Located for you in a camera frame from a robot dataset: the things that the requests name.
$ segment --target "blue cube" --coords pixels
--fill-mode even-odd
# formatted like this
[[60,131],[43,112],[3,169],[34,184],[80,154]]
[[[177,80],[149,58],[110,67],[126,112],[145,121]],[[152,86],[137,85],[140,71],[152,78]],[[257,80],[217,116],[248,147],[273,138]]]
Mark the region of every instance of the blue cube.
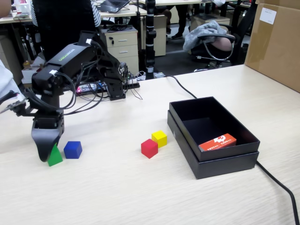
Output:
[[80,142],[67,142],[64,148],[66,158],[79,158],[82,151]]

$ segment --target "green triangular block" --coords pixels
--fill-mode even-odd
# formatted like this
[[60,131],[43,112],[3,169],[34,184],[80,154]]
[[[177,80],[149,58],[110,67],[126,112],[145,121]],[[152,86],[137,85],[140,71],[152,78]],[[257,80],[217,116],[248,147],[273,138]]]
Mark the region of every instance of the green triangular block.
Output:
[[62,162],[62,157],[60,154],[59,149],[57,148],[56,144],[53,146],[49,160],[48,160],[48,164],[49,166],[53,166],[55,164],[58,164]]

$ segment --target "yellow cube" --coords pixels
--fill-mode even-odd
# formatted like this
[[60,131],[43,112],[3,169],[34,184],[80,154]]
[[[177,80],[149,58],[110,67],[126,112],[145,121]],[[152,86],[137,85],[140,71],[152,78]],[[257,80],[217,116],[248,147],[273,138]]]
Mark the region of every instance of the yellow cube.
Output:
[[159,148],[167,145],[167,135],[161,130],[152,134],[152,140],[158,144]]

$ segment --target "backrest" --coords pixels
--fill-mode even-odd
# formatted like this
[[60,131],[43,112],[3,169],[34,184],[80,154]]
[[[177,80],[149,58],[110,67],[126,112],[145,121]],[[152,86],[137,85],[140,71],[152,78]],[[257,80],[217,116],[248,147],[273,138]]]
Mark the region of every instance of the backrest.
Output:
[[248,9],[246,15],[239,23],[237,29],[233,31],[233,35],[235,36],[237,41],[234,45],[233,54],[230,58],[230,61],[232,63],[236,63],[239,60],[240,53],[242,52],[241,45],[242,45],[244,36],[245,36],[246,32],[248,31],[248,29],[250,28],[250,26],[254,23],[256,9],[257,9],[257,4],[255,2],[256,2],[256,0],[252,0],[251,6]]
[[252,0],[251,6],[248,9],[246,15],[239,23],[237,29],[235,30],[235,34],[239,35],[241,38],[241,42],[247,32],[247,30],[250,28],[250,26],[253,24],[257,9],[257,4],[255,4],[256,0]]
[[80,31],[96,31],[90,0],[33,0],[45,59],[78,42]]

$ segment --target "striped shirt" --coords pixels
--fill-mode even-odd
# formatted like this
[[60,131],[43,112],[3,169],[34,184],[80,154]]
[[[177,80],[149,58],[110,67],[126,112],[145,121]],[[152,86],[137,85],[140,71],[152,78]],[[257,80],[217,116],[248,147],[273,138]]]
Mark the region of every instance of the striped shirt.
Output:
[[[93,15],[94,15],[94,22],[95,22],[95,27],[100,26],[101,24],[101,17],[100,17],[100,13],[99,10],[97,10],[96,6],[94,5],[93,1],[90,0],[91,5],[92,5],[92,9],[93,9]],[[37,22],[37,18],[36,18],[36,14],[34,12],[34,8],[33,8],[33,3],[32,1],[30,1],[30,5],[31,5],[31,16],[32,16],[32,22],[35,26],[38,27],[38,22]]]

